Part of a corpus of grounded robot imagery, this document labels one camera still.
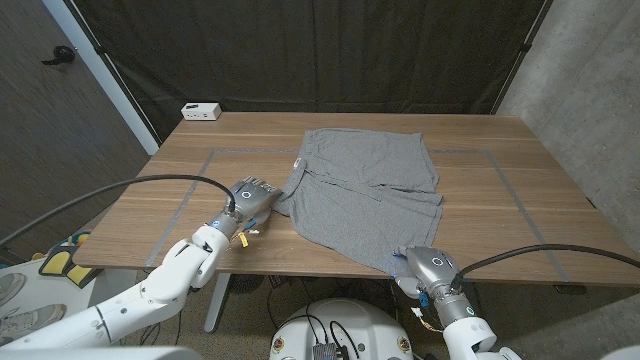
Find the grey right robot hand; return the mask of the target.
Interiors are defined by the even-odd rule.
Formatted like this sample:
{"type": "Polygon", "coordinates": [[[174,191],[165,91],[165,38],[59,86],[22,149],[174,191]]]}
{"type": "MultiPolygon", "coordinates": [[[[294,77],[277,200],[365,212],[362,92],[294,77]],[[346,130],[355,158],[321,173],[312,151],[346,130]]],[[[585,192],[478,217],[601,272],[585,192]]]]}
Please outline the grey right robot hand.
{"type": "Polygon", "coordinates": [[[451,285],[458,269],[446,252],[430,247],[406,247],[400,248],[398,255],[407,261],[412,275],[395,276],[395,282],[413,299],[425,295],[444,328],[477,316],[466,295],[451,285]]]}

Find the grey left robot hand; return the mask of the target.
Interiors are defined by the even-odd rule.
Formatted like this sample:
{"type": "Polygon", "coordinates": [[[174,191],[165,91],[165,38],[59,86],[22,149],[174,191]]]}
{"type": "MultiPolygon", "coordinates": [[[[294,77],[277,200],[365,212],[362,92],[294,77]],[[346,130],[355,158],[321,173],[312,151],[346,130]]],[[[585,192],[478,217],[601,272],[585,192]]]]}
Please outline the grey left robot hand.
{"type": "Polygon", "coordinates": [[[281,190],[265,180],[249,176],[237,182],[231,189],[235,204],[227,201],[223,210],[210,225],[231,239],[241,230],[263,224],[271,215],[275,200],[281,190]]]}

